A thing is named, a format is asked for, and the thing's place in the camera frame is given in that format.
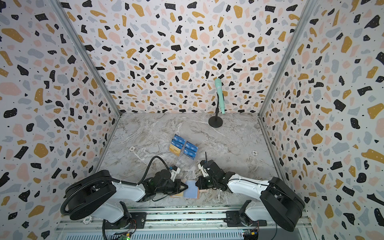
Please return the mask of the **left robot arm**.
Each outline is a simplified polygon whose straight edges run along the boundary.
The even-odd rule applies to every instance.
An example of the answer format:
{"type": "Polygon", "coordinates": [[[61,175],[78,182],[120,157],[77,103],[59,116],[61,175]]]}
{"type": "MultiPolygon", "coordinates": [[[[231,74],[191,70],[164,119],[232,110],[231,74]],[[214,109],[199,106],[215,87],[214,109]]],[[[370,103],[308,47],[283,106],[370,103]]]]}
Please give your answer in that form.
{"type": "Polygon", "coordinates": [[[112,178],[107,170],[99,171],[66,189],[60,212],[71,220],[100,218],[114,229],[132,226],[136,219],[125,201],[143,203],[153,201],[158,194],[168,197],[184,192],[189,187],[176,177],[179,171],[161,170],[153,177],[143,176],[139,183],[112,178]]]}

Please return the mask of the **gold VIP card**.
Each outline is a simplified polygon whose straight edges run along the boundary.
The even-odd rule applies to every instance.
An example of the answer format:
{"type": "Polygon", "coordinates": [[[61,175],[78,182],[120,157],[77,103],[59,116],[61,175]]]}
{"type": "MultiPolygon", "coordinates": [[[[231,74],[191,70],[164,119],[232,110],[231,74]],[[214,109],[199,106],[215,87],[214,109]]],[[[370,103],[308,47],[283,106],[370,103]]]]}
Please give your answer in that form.
{"type": "Polygon", "coordinates": [[[178,194],[175,194],[175,195],[171,195],[172,198],[183,198],[184,197],[184,193],[181,192],[181,193],[178,193],[178,194]]]}
{"type": "Polygon", "coordinates": [[[170,152],[172,152],[173,154],[175,154],[177,156],[179,156],[182,153],[181,149],[179,149],[177,146],[174,146],[172,144],[170,144],[169,149],[170,149],[170,152]]]}

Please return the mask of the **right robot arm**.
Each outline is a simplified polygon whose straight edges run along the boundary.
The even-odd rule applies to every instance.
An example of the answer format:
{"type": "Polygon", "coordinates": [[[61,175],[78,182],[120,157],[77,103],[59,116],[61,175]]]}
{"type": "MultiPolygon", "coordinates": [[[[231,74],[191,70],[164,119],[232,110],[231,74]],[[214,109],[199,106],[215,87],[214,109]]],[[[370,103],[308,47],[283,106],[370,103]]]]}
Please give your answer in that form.
{"type": "Polygon", "coordinates": [[[305,208],[304,201],[280,178],[270,181],[253,180],[234,172],[224,172],[213,161],[198,164],[202,175],[196,186],[199,190],[214,189],[241,194],[263,203],[247,200],[238,211],[226,212],[229,227],[255,227],[261,221],[273,221],[283,230],[293,232],[305,208]]]}

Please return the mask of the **pink leather card holder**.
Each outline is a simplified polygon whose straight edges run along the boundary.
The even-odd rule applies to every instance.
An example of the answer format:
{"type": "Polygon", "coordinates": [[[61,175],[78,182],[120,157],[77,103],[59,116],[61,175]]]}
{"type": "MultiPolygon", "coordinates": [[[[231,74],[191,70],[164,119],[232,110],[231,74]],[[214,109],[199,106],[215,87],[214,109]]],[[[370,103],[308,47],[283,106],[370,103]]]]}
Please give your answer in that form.
{"type": "Polygon", "coordinates": [[[206,190],[200,190],[196,186],[196,180],[182,180],[182,182],[188,185],[188,189],[184,192],[183,198],[185,199],[199,199],[201,194],[206,192],[206,190]]]}

